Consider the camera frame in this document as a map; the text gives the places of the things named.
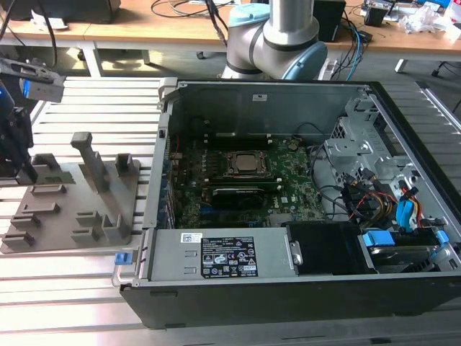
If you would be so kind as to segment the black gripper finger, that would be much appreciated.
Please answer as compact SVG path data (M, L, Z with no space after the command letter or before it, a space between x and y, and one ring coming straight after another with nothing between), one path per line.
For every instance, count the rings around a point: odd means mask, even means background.
M33 147L30 114L24 107L15 107L7 120L8 159L20 184L34 184L37 172L28 150Z
M6 123L1 121L1 177L15 177L20 168L20 153Z

